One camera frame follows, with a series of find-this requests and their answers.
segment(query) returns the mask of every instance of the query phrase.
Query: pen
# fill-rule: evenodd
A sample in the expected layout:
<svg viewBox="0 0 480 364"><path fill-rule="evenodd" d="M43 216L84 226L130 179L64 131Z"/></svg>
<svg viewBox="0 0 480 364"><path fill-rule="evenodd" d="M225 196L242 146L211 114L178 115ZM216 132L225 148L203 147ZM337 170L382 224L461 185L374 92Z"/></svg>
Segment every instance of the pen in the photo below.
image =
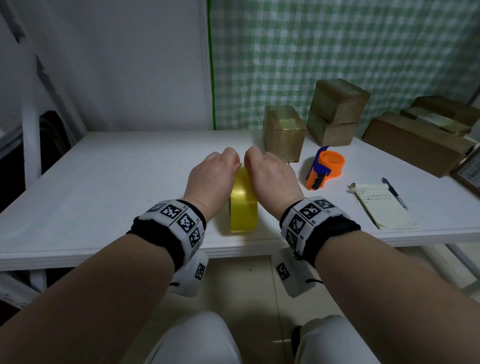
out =
<svg viewBox="0 0 480 364"><path fill-rule="evenodd" d="M400 205L402 205L403 208L408 211L407 205L405 205L405 203L400 198L398 193L396 193L395 188L393 188L393 186L390 184L390 182L387 180L387 178L383 177L382 182L388 184L388 190L393 194L393 196L395 196L395 198L399 201Z"/></svg>

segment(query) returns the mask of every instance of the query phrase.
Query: white tabletop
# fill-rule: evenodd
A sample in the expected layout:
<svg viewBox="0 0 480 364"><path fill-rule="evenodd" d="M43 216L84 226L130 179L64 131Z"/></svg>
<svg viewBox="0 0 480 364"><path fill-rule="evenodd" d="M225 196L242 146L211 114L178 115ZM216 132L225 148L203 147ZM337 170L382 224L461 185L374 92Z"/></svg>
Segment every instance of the white tabletop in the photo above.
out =
<svg viewBox="0 0 480 364"><path fill-rule="evenodd" d="M261 131L90 133L0 214L0 271L72 267L123 235L157 201L180 198L190 170L213 151L235 148L243 160ZM318 150L309 137L292 167L303 184ZM434 177L361 140L333 147L346 164L318 191L362 229L394 245L480 242L480 200L450 177ZM418 228L380 231L347 186L386 177ZM257 229L229 232L228 207L208 223L210 257L271 254L285 245L278 221L259 206Z"/></svg>

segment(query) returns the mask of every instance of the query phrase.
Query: roll of tape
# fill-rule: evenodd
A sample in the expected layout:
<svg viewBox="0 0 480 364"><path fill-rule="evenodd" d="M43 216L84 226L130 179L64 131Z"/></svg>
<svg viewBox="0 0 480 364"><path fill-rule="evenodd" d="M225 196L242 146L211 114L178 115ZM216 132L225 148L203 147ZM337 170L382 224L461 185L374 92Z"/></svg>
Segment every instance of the roll of tape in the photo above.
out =
<svg viewBox="0 0 480 364"><path fill-rule="evenodd" d="M257 206L247 170L242 164L235 176L230 194L230 231L254 230L257 226Z"/></svg>

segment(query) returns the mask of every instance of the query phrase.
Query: small cardboard box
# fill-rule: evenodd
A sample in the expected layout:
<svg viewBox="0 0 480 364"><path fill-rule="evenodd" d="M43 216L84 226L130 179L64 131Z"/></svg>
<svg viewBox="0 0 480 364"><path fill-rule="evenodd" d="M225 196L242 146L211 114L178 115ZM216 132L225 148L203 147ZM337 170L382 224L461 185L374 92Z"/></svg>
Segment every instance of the small cardboard box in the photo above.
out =
<svg viewBox="0 0 480 364"><path fill-rule="evenodd" d="M263 139L266 152L284 162L300 160L307 129L293 106L265 106Z"/></svg>
<svg viewBox="0 0 480 364"><path fill-rule="evenodd" d="M430 125L436 126L439 129L445 130L446 132L459 136L464 136L472 131L472 128L469 126L466 126L446 116L435 114L434 112L421 107L404 109L400 111L400 115L406 116L413 120L426 122Z"/></svg>
<svg viewBox="0 0 480 364"><path fill-rule="evenodd" d="M359 121L370 92L340 78L320 80L315 85L310 109L331 124Z"/></svg>
<svg viewBox="0 0 480 364"><path fill-rule="evenodd" d="M370 122L363 141L437 177L453 170L475 143L388 112Z"/></svg>
<svg viewBox="0 0 480 364"><path fill-rule="evenodd" d="M480 197L480 147L452 172L452 178Z"/></svg>
<svg viewBox="0 0 480 364"><path fill-rule="evenodd" d="M467 126L474 126L480 119L480 109L464 105L460 101L444 96L417 97L411 107L419 106L437 114L446 116Z"/></svg>
<svg viewBox="0 0 480 364"><path fill-rule="evenodd" d="M310 110L307 130L319 146L349 146L358 123L330 124L315 111Z"/></svg>

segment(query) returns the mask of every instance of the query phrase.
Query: yellow tape strip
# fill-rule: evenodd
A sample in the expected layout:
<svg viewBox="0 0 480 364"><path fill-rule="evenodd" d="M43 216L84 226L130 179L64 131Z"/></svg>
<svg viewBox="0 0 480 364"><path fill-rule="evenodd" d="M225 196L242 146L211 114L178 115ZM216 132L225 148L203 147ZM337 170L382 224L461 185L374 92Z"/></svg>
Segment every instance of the yellow tape strip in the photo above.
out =
<svg viewBox="0 0 480 364"><path fill-rule="evenodd" d="M230 194L230 231L254 230L257 226L257 206L257 199L250 187L247 170L242 164Z"/></svg>

